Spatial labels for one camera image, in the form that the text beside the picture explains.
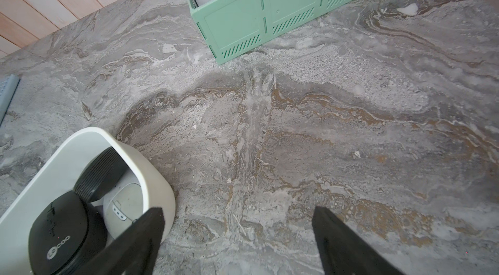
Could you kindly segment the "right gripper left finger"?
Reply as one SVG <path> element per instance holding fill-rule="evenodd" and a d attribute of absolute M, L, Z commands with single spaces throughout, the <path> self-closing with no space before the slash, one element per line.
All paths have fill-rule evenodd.
<path fill-rule="evenodd" d="M 152 207 L 76 274 L 152 274 L 165 220 Z"/>

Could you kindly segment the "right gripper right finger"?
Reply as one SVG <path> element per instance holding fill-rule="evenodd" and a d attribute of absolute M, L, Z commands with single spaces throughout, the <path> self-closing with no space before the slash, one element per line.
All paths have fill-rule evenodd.
<path fill-rule="evenodd" d="M 325 274 L 403 275 L 328 208 L 315 207 L 312 227 Z"/>

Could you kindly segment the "white computer mouse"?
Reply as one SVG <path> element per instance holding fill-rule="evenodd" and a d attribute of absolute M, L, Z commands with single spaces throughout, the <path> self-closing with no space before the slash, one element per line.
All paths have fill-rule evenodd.
<path fill-rule="evenodd" d="M 113 239 L 117 239 L 142 214 L 143 196 L 139 184 L 117 184 L 104 196 L 103 219 Z"/>

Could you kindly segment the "black mouse with logo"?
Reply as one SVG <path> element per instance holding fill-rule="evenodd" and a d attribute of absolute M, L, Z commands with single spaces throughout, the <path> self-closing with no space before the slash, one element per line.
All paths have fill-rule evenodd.
<path fill-rule="evenodd" d="M 107 243 L 107 229 L 97 209 L 69 191 L 51 202 L 29 232 L 33 274 L 74 274 Z"/>

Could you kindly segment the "black ribbed mouse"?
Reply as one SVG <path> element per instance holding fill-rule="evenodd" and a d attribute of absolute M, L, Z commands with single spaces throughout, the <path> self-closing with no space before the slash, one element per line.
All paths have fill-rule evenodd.
<path fill-rule="evenodd" d="M 116 185 L 128 169 L 121 155 L 110 146 L 87 165 L 73 192 L 84 202 L 96 202 Z"/>

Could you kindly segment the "white plastic storage box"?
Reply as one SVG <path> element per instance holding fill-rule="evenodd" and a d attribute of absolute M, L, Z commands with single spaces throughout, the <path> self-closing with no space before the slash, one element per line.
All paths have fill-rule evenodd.
<path fill-rule="evenodd" d="M 104 129 L 89 127 L 67 138 L 1 217 L 1 273 L 31 274 L 29 231 L 41 211 L 75 185 L 98 154 L 113 147 L 128 164 L 142 188 L 144 209 L 161 207 L 166 239 L 175 219 L 174 192 L 163 175 L 137 149 L 117 141 Z"/>

